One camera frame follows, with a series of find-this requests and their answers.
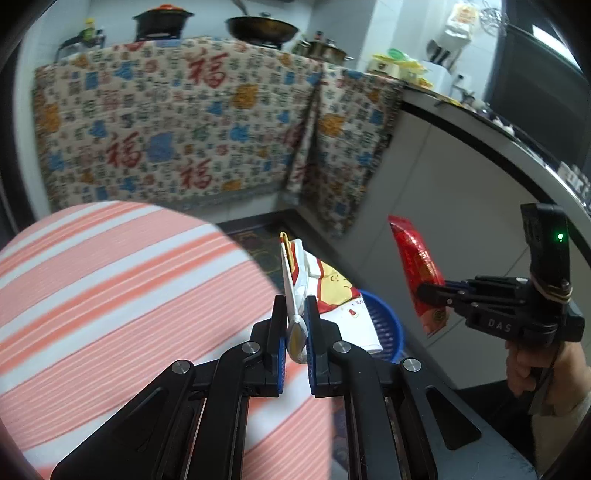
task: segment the cooking pot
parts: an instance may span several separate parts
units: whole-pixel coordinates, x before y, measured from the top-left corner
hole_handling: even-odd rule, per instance
[[[298,33],[298,28],[281,20],[269,18],[271,15],[261,13],[260,17],[235,17],[226,20],[230,35],[255,45],[270,46],[281,49]]]
[[[344,50],[337,48],[333,40],[327,40],[326,43],[317,40],[312,42],[300,40],[300,45],[302,53],[309,59],[334,63],[335,65],[342,65],[346,61],[354,60]]]
[[[188,18],[194,14],[174,5],[164,4],[136,15],[135,41],[180,38]]]

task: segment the blue basket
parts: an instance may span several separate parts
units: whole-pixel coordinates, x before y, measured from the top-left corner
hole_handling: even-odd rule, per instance
[[[404,346],[404,334],[398,317],[383,300],[363,290],[360,290],[360,293],[384,349],[374,357],[387,362],[396,361]]]

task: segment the sleeve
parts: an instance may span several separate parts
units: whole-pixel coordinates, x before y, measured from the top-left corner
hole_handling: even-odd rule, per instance
[[[539,475],[556,460],[574,435],[591,407],[591,392],[572,411],[563,416],[533,415],[531,428],[535,441],[535,463]]]

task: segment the white wall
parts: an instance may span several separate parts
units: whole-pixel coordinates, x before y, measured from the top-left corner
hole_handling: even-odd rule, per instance
[[[175,6],[195,15],[187,20],[183,37],[228,38],[226,20],[242,15],[230,0],[178,0]],[[308,29],[314,0],[295,0],[285,3],[278,0],[244,0],[250,15],[269,12],[273,18],[291,23],[302,33]],[[95,19],[97,28],[105,28],[107,45],[128,43],[135,40],[134,16],[158,5],[154,0],[90,0],[89,15]]]
[[[35,66],[52,63],[63,41],[78,35],[85,27],[90,0],[57,0],[35,23]]]
[[[402,0],[376,1],[363,49],[357,62],[357,70],[364,72],[373,54],[387,52],[400,18],[402,4]]]
[[[413,58],[427,60],[429,40],[436,39],[452,12],[456,0],[404,0],[391,46]],[[476,1],[479,7],[482,2]],[[489,0],[492,7],[502,8],[502,0]],[[482,98],[495,59],[497,37],[484,32],[478,25],[472,42],[459,57],[452,75],[463,73],[470,77],[469,90]]]
[[[15,143],[18,165],[37,220],[50,214],[50,205],[35,148],[33,94],[35,68],[53,62],[58,46],[85,26],[90,0],[57,0],[22,39],[15,72]]]
[[[308,38],[313,38],[317,30],[324,32],[325,38],[331,38],[337,47],[355,58],[355,61],[346,64],[355,68],[375,5],[376,0],[316,0],[308,26]]]

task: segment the black pot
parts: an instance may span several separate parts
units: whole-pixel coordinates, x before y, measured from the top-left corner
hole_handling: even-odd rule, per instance
[[[255,45],[280,48],[299,32],[298,28],[281,20],[267,17],[235,17],[226,20],[230,35]]]
[[[194,14],[172,5],[160,5],[136,15],[135,41],[180,38],[185,22]]]

